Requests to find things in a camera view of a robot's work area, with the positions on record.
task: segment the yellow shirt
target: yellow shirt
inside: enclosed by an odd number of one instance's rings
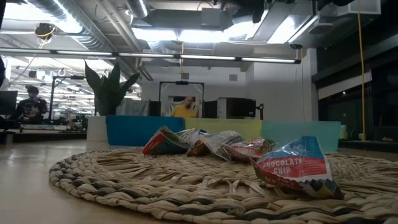
[[[197,113],[193,109],[186,109],[184,105],[178,105],[175,107],[172,116],[178,118],[196,118]]]

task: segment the person in yellow shirt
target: person in yellow shirt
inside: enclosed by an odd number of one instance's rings
[[[182,105],[178,105],[175,107],[172,116],[178,118],[196,118],[197,111],[191,109],[193,103],[193,97],[187,96]]]

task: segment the white planter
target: white planter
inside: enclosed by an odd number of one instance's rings
[[[88,118],[87,141],[108,142],[105,116],[92,116]]]

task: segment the round woven mat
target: round woven mat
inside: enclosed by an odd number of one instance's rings
[[[398,223],[398,162],[329,154],[344,200],[319,200],[261,182],[250,164],[140,150],[71,156],[50,169],[69,194],[194,223]]]

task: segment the snake plant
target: snake plant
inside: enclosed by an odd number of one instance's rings
[[[135,84],[139,73],[132,75],[126,82],[120,83],[120,67],[116,63],[109,77],[100,76],[86,63],[86,79],[94,91],[94,103],[101,116],[115,115],[116,108],[126,96],[127,90]]]

